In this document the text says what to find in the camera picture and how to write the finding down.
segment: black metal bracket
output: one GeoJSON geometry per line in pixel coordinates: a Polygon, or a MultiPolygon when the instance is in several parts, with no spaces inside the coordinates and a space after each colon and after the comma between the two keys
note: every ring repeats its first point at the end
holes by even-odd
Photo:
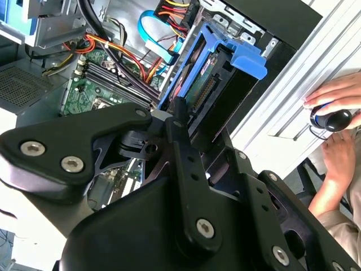
{"type": "MultiPolygon", "coordinates": [[[[147,161],[146,185],[82,222],[80,228],[90,221],[92,230],[75,230],[84,238],[81,243],[93,238],[94,230],[100,232],[100,228],[105,231],[97,238],[109,241],[109,228],[116,238],[128,242],[124,234],[129,233],[119,231],[121,223],[115,223],[124,219],[118,217],[119,209],[130,219],[124,225],[127,231],[135,226],[144,231],[152,225],[148,235],[156,237],[144,235],[142,246],[153,240],[162,249],[172,243],[173,249],[169,238],[174,238],[177,255],[189,259],[187,264],[195,270],[219,270],[223,258],[230,261],[230,270],[237,266],[245,266],[244,270],[304,270],[299,262],[303,257],[309,271],[333,270],[335,263],[344,270],[360,270],[276,174],[262,172],[256,178],[248,157],[232,147],[226,130],[201,158],[181,118],[185,106],[180,99],[175,116],[164,113],[154,117],[136,104],[125,103],[8,131],[0,136],[0,179],[21,191],[71,203],[87,192],[96,174],[139,157],[147,161]],[[39,154],[32,145],[24,150],[23,144],[29,141],[40,143],[43,152],[39,154]],[[68,156],[81,159],[83,167],[78,172],[64,168],[62,161],[68,156]],[[211,175],[211,185],[224,194],[209,187],[203,165],[211,175]],[[148,205],[152,205],[151,213],[147,213],[148,205]],[[134,216],[135,206],[145,220],[134,216]],[[246,256],[237,255],[239,251],[246,256]]],[[[103,252],[101,259],[107,260],[107,253],[114,256],[112,249],[118,243],[108,244],[112,248],[103,252]]],[[[150,247],[148,252],[158,248],[150,247]]],[[[80,264],[79,253],[85,253],[83,243],[80,250],[65,253],[65,258],[71,259],[72,265],[80,264]]],[[[173,256],[166,261],[172,266],[179,264],[173,256]]],[[[89,271],[89,265],[75,270],[89,271]]],[[[94,265],[92,270],[99,269],[94,265]]]]}
{"type": "Polygon", "coordinates": [[[0,136],[0,179],[49,200],[80,200],[95,175],[127,161],[115,155],[114,140],[132,129],[146,130],[151,122],[147,110],[126,103],[7,131],[0,136]],[[44,146],[44,153],[31,156],[21,151],[21,145],[30,141],[44,146]],[[61,167],[61,161],[70,156],[83,162],[80,172],[61,167]]]}

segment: black mouse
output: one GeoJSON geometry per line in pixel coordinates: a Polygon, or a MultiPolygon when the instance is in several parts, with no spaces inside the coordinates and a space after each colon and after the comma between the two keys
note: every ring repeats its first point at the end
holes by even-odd
{"type": "Polygon", "coordinates": [[[330,132],[339,132],[346,129],[352,120],[351,112],[349,110],[339,110],[324,116],[316,115],[317,111],[326,105],[328,103],[317,106],[312,110],[310,119],[313,126],[330,132]]]}

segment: silver screw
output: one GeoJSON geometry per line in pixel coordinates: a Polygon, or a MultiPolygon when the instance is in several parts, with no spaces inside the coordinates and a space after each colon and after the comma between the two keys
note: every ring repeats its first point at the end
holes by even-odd
{"type": "Polygon", "coordinates": [[[284,252],[284,250],[278,246],[274,246],[272,248],[272,252],[273,255],[275,256],[275,258],[277,259],[277,261],[284,266],[288,266],[289,265],[289,258],[286,254],[286,252],[284,252]]]}
{"type": "Polygon", "coordinates": [[[241,157],[244,160],[247,159],[247,156],[241,151],[238,152],[238,155],[239,155],[239,157],[241,157]]]}
{"type": "Polygon", "coordinates": [[[212,224],[206,219],[198,219],[197,230],[207,239],[210,239],[214,236],[214,228],[212,224]]]}
{"type": "Polygon", "coordinates": [[[144,113],[142,110],[136,110],[136,112],[135,113],[137,113],[139,116],[141,116],[141,117],[145,117],[147,114],[146,113],[144,113]]]}
{"type": "Polygon", "coordinates": [[[173,123],[178,127],[183,127],[183,125],[179,121],[173,121],[173,123]]]}
{"type": "Polygon", "coordinates": [[[344,269],[337,262],[333,261],[332,265],[336,271],[344,271],[344,269]]]}
{"type": "Polygon", "coordinates": [[[28,156],[40,156],[45,152],[45,146],[36,141],[28,141],[21,144],[20,150],[28,156]]]}
{"type": "Polygon", "coordinates": [[[272,180],[274,180],[275,182],[277,181],[277,177],[276,177],[276,175],[274,175],[273,173],[268,174],[268,176],[270,176],[270,178],[271,178],[272,180]]]}
{"type": "Polygon", "coordinates": [[[61,161],[61,167],[70,173],[78,173],[83,170],[84,162],[76,156],[67,156],[61,161]]]}

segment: human hand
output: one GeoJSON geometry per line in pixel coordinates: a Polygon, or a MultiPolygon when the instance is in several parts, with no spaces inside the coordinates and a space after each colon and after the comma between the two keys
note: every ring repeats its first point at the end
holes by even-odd
{"type": "Polygon", "coordinates": [[[355,140],[350,132],[344,130],[332,134],[322,144],[322,154],[327,168],[326,180],[347,189],[354,177],[356,166],[355,140]]]}
{"type": "MultiPolygon", "coordinates": [[[[361,108],[361,72],[330,81],[306,98],[305,108],[330,103],[317,111],[323,116],[342,109],[361,108]]],[[[361,113],[353,117],[347,129],[361,125],[361,113]]]]}

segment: green circuit board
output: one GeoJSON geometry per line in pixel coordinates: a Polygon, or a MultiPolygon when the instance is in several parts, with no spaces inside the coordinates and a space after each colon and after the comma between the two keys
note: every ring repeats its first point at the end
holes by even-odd
{"type": "Polygon", "coordinates": [[[73,79],[68,96],[65,98],[66,101],[62,110],[62,115],[64,116],[92,110],[96,98],[103,98],[111,104],[128,102],[128,100],[123,97],[120,97],[85,78],[78,79],[77,82],[73,79]]]}
{"type": "MultiPolygon", "coordinates": [[[[94,50],[82,56],[81,60],[89,60],[103,67],[106,62],[110,62],[109,57],[102,50],[94,50]]],[[[139,69],[134,63],[127,61],[126,59],[123,61],[132,73],[139,76],[139,69]]],[[[151,86],[158,89],[162,81],[163,77],[156,76],[153,78],[151,86]]],[[[69,81],[68,91],[63,100],[61,114],[66,116],[92,110],[94,109],[93,104],[96,98],[104,99],[109,105],[128,102],[127,99],[120,97],[107,88],[101,87],[86,78],[74,74],[73,78],[69,81]]]]}
{"type": "Polygon", "coordinates": [[[186,101],[190,108],[198,108],[198,106],[208,95],[209,91],[212,89],[213,82],[209,81],[209,75],[212,73],[212,70],[217,63],[217,57],[217,52],[209,55],[196,80],[188,91],[186,95],[186,101]]]}

